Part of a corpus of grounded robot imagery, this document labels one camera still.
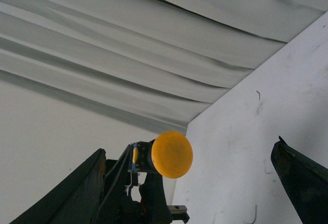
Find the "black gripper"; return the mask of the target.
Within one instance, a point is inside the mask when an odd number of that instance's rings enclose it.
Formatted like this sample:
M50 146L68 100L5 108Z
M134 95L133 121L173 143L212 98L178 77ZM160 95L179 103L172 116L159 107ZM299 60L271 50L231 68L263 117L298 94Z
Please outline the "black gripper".
M128 171L127 161L106 160L105 150L98 149L48 194L11 222L172 223L181 220L187 223L189 221L186 206L167 205L163 178L160 174L146 175L144 183L138 187L141 201L133 200L131 195L132 188L137 186L137 183L138 176Z

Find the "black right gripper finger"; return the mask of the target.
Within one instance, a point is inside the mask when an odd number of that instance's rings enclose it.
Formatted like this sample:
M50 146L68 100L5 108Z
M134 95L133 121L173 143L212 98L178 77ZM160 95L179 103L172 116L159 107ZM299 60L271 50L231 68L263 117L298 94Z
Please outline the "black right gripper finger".
M327 223L327 168L281 138L271 162L302 223Z

